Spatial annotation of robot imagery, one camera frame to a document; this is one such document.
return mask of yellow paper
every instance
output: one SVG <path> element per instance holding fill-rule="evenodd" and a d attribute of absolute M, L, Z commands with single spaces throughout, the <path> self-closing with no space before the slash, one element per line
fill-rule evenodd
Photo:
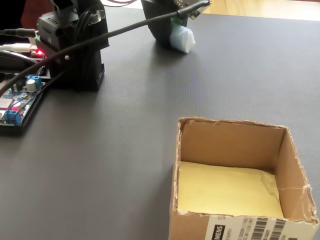
<path fill-rule="evenodd" d="M 180 163 L 178 209 L 283 218 L 275 176 L 265 171 Z"/>

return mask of open cardboard box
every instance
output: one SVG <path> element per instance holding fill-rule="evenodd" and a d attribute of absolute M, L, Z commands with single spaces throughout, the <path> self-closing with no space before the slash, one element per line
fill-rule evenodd
<path fill-rule="evenodd" d="M 180 163 L 259 169 L 275 175 L 284 218 L 181 211 Z M 266 224 L 254 234 L 259 221 Z M 173 165 L 169 240 L 312 240 L 319 220 L 288 128 L 251 121 L 181 118 Z"/>

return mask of barcode label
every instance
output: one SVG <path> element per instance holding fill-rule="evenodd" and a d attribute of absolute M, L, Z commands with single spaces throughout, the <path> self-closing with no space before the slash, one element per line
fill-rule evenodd
<path fill-rule="evenodd" d="M 286 221 L 277 219 L 274 225 L 274 229 L 271 233 L 270 240 L 279 240 L 282 230 L 284 229 Z"/>
<path fill-rule="evenodd" d="M 252 237 L 251 240 L 261 240 L 263 235 L 264 235 L 264 231 L 266 229 L 266 225 L 267 225 L 268 219 L 267 218 L 259 218 L 256 220 L 256 224 L 252 233 Z"/>

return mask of gray mat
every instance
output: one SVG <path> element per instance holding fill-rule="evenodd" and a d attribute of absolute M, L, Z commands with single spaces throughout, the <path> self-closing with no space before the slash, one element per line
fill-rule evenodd
<path fill-rule="evenodd" d="M 111 30 L 143 18 L 107 10 Z M 290 127 L 320 206 L 320 22 L 201 15 L 189 27 L 189 55 L 147 27 L 110 39 L 99 93 L 51 90 L 24 137 L 0 137 L 1 240 L 166 240 L 183 116 Z"/>

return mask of capacitor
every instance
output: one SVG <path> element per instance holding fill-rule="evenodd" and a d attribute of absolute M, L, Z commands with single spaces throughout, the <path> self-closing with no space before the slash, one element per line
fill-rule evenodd
<path fill-rule="evenodd" d="M 22 105 L 21 105 L 21 102 L 17 102 L 15 105 L 12 106 L 11 109 L 12 109 L 13 111 L 20 111 L 21 106 L 22 106 Z"/>
<path fill-rule="evenodd" d="M 26 82 L 26 90 L 28 92 L 34 92 L 36 90 L 36 81 L 33 79 L 29 79 Z"/>

